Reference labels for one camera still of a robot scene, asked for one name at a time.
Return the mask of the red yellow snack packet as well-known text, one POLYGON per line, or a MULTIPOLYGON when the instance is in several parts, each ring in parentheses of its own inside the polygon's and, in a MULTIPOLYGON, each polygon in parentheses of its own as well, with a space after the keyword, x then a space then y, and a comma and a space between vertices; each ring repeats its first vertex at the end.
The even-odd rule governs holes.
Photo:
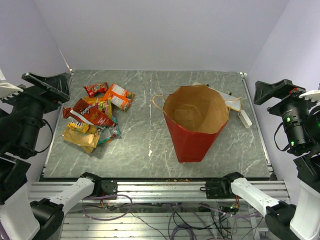
POLYGON ((111 118, 113 113, 112 113, 112 103, 110 100, 106 100, 106 101, 99 101, 97 103, 97 108, 99 111, 101 111, 102 113, 104 113, 106 116, 108 116, 108 118, 111 118))

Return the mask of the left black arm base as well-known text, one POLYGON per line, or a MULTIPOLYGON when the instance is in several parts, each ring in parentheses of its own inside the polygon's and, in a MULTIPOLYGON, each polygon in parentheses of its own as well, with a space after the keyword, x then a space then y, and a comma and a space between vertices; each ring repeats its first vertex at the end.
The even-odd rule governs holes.
POLYGON ((115 200, 118 194, 118 184, 115 180, 102 180, 98 197, 109 196, 107 200, 115 200))

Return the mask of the yellow candy packet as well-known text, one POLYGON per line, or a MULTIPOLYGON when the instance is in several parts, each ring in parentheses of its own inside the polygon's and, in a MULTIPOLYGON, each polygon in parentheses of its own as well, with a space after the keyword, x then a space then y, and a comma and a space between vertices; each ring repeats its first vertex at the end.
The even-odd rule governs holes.
POLYGON ((74 118, 70 118, 69 123, 66 126, 81 133, 86 133, 90 128, 89 124, 80 122, 74 118))

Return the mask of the red paper bag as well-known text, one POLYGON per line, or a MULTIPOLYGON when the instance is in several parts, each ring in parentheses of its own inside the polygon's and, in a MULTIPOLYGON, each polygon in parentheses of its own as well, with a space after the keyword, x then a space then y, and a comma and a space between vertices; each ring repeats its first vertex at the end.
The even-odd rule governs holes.
POLYGON ((227 97, 204 84, 180 86, 160 107, 179 163, 203 160, 229 121, 239 98, 227 97))

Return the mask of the teal snack packet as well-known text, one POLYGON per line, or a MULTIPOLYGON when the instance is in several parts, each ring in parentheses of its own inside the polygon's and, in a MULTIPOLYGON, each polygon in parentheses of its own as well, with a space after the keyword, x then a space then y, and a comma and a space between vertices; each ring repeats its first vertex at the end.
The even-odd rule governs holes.
POLYGON ((103 143, 109 142, 113 140, 115 137, 119 137, 121 135, 121 131, 119 126, 117 125, 116 118, 112 116, 111 119, 116 123, 116 126, 99 127, 98 128, 99 140, 97 142, 97 145, 101 145, 103 143))

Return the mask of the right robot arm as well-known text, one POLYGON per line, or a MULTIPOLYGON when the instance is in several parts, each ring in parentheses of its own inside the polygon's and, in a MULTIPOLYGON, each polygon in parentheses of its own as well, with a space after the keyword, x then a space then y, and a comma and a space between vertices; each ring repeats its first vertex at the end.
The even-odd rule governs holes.
POLYGON ((307 91, 289 79, 276 83, 257 81, 254 104, 271 98, 280 101, 268 107, 269 114, 281 117, 287 145, 281 152, 293 156, 298 179, 297 204, 289 204, 264 193, 242 174, 233 172, 222 178, 220 192, 245 200, 264 218, 267 228, 281 240, 320 238, 320 92, 307 91))

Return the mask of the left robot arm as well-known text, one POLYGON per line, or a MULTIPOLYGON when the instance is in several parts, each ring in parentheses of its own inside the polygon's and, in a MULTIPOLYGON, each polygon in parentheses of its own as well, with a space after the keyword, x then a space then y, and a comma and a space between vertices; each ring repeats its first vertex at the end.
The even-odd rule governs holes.
POLYGON ((63 223, 65 214, 84 198, 102 193, 102 180, 83 173, 61 193, 29 201, 28 158, 37 155, 39 131, 48 124, 44 115, 70 99, 71 75, 44 77, 31 72, 22 79, 30 86, 0 83, 0 100, 12 106, 0 112, 0 237, 3 240, 47 240, 63 223))

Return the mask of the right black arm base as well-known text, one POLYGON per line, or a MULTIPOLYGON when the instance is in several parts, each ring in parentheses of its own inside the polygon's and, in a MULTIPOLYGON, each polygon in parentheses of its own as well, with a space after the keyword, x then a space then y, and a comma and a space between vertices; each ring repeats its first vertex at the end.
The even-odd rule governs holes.
POLYGON ((207 199, 231 199, 234 197, 232 193, 223 189, 220 180, 206 181, 199 190, 205 193, 207 199))

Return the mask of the gold brown snack packet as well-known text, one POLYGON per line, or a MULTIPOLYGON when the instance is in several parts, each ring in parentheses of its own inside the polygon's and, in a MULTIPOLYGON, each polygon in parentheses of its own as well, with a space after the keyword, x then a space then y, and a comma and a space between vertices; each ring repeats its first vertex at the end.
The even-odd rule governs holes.
POLYGON ((67 127, 61 135, 65 141, 80 146, 88 154, 94 151, 100 139, 100 134, 97 131, 83 133, 70 127, 67 127))

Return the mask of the red nuts snack packet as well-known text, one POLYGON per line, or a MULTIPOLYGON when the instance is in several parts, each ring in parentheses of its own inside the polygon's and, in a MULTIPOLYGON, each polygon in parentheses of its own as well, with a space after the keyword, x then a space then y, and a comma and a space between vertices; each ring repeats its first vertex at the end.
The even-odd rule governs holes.
POLYGON ((83 87, 90 98, 97 94, 105 94, 109 88, 107 82, 95 83, 83 87))

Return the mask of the orange snack packet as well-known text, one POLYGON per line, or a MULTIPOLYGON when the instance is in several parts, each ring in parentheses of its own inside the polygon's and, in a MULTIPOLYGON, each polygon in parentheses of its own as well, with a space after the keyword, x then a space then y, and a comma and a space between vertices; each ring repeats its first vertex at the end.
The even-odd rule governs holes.
POLYGON ((134 93, 122 88, 115 83, 112 83, 107 92, 102 97, 102 100, 110 100, 113 105, 126 112, 132 105, 134 98, 134 93))

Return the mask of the orange kettle chips bag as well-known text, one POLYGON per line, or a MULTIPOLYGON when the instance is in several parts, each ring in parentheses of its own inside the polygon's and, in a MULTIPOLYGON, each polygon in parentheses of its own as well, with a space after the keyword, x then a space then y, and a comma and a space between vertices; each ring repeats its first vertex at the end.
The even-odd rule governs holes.
POLYGON ((107 101, 107 100, 103 100, 103 97, 88 97, 85 96, 83 98, 88 104, 93 105, 95 108, 98 109, 97 107, 97 103, 101 102, 101 101, 107 101))

